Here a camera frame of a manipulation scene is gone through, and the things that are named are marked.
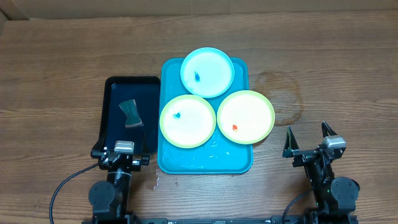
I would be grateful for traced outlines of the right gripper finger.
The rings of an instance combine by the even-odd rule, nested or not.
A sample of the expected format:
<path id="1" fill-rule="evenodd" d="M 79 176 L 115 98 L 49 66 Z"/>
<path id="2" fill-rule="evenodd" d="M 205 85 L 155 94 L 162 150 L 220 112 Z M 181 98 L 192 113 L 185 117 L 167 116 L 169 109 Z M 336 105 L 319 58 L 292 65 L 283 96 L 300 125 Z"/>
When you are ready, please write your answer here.
<path id="1" fill-rule="evenodd" d="M 328 123 L 326 121 L 322 122 L 322 134 L 323 137 L 327 137 L 327 136 L 335 136 L 336 133 L 334 132 L 334 130 L 332 130 L 332 128 L 328 125 Z"/>
<path id="2" fill-rule="evenodd" d="M 286 137 L 285 146 L 284 146 L 284 152 L 293 152 L 293 151 L 298 151 L 298 150 L 299 150 L 299 146 L 296 142 L 296 139 L 294 137 L 292 129 L 290 126 L 288 126 L 287 137 Z"/>

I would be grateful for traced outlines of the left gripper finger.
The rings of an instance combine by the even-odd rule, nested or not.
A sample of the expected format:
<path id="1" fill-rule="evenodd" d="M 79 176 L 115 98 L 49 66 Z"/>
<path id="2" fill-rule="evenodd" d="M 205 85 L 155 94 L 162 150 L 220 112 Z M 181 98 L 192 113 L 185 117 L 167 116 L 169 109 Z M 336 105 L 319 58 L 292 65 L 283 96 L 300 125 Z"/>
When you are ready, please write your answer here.
<path id="1" fill-rule="evenodd" d="M 147 141 L 146 141 L 146 132 L 145 132 L 145 126 L 142 125 L 142 155 L 149 155 L 149 148 L 147 146 Z"/>
<path id="2" fill-rule="evenodd" d="M 94 151 L 103 151 L 106 140 L 106 126 L 101 125 L 99 131 L 99 138 L 95 145 L 93 146 Z"/>

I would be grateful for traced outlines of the yellow-green plate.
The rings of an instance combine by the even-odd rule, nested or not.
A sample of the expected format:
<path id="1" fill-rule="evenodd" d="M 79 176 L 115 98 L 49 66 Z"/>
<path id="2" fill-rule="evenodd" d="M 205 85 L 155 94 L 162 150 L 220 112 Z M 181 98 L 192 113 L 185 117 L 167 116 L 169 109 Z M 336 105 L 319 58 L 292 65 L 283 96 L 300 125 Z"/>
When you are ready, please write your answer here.
<path id="1" fill-rule="evenodd" d="M 176 147 L 198 147 L 206 143 L 215 131 L 215 111 L 199 96 L 180 95 L 163 107 L 159 128 L 163 137 Z"/>
<path id="2" fill-rule="evenodd" d="M 264 95 L 241 90 L 221 102 L 216 118 L 220 131 L 227 139 L 238 144 L 254 144 L 272 131 L 275 111 Z"/>

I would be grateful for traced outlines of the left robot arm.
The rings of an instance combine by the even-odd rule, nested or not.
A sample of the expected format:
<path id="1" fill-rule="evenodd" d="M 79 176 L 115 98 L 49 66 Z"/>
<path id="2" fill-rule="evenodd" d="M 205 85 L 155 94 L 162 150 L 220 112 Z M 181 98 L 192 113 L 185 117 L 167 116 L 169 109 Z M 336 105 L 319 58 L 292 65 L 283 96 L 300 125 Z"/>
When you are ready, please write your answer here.
<path id="1" fill-rule="evenodd" d="M 112 149 L 105 149 L 107 134 L 102 134 L 91 150 L 101 170 L 107 171 L 106 180 L 93 184 L 88 200 L 93 207 L 92 223 L 139 223 L 128 210 L 129 192 L 133 172 L 149 165 L 150 153 L 146 144 L 144 125 L 130 127 L 135 138 L 117 140 Z"/>

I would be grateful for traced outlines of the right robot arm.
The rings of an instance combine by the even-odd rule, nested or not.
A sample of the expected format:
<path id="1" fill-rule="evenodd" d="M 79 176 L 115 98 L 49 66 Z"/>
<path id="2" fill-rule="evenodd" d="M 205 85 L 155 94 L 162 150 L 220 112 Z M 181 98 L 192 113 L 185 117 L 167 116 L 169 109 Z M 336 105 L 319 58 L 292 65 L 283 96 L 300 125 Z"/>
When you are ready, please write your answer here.
<path id="1" fill-rule="evenodd" d="M 348 177 L 335 177 L 331 163 L 342 157 L 346 141 L 322 122 L 323 141 L 315 149 L 301 151 L 292 129 L 287 137 L 282 157 L 292 158 L 293 167 L 303 167 L 311 189 L 294 198 L 285 208 L 281 223 L 357 223 L 350 213 L 356 210 L 359 184 Z M 299 217 L 288 217 L 290 207 L 309 193 L 313 193 L 316 207 L 308 208 Z"/>

